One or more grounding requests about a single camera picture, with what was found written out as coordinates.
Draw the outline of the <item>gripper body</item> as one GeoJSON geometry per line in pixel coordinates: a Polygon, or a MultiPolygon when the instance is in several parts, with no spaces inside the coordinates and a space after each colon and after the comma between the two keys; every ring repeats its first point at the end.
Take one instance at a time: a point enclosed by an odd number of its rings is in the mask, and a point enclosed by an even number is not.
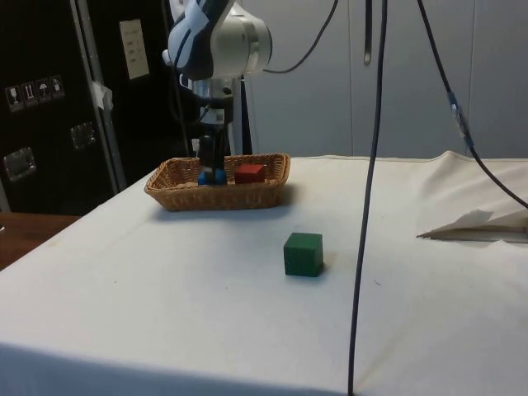
{"type": "Polygon", "coordinates": [[[221,140],[226,143],[228,141],[229,126],[226,124],[202,124],[203,132],[200,135],[200,141],[212,142],[213,139],[221,140]]]}

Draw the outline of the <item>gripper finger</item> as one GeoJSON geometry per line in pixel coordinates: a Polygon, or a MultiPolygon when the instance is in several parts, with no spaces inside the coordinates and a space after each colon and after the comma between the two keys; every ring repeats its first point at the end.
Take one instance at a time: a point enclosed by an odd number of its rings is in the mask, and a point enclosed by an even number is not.
{"type": "Polygon", "coordinates": [[[200,184],[225,183],[223,148],[221,140],[200,141],[200,184]]]}

